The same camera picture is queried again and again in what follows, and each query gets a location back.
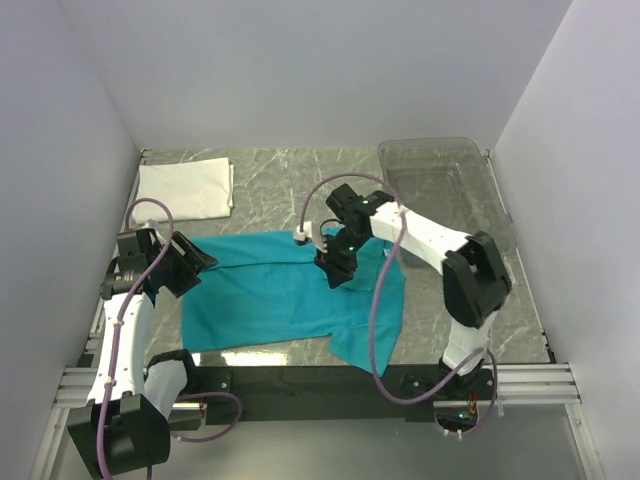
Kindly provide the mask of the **teal t shirt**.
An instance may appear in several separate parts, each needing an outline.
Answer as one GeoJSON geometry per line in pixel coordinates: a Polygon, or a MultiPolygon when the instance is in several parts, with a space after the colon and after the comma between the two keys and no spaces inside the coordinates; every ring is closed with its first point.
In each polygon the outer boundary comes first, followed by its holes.
{"type": "Polygon", "coordinates": [[[330,289],[314,265],[315,249],[287,231],[199,237],[218,260],[199,275],[182,306],[182,341],[191,352],[329,337],[340,360],[384,372],[402,330],[405,277],[392,262],[376,281],[390,243],[369,240],[357,253],[354,278],[330,289]]]}

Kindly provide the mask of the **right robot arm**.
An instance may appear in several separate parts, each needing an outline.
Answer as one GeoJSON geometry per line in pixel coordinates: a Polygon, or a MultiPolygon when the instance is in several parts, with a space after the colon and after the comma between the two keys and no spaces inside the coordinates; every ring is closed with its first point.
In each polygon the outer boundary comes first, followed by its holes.
{"type": "Polygon", "coordinates": [[[330,288],[353,279],[357,252],[372,238],[392,243],[394,251],[408,251],[441,275],[452,322],[439,381],[421,397],[440,391],[452,399],[465,397],[480,382],[491,324],[512,290],[494,239],[483,231],[468,234],[431,221],[403,206],[392,189],[362,196],[343,184],[326,204],[341,229],[326,235],[321,226],[301,219],[294,239],[315,246],[314,263],[330,288]]]}

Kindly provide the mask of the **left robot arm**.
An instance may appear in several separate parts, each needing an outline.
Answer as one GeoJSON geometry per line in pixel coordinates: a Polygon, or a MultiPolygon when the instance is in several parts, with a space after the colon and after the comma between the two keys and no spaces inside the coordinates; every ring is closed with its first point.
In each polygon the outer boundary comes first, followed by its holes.
{"type": "Polygon", "coordinates": [[[185,349],[145,359],[156,296],[161,289],[183,296],[218,263],[180,232],[165,241],[142,228],[119,234],[116,243],[100,288],[105,325],[98,371],[85,406],[72,410],[67,423],[94,479],[167,461],[173,405],[193,399],[200,378],[185,349]]]}

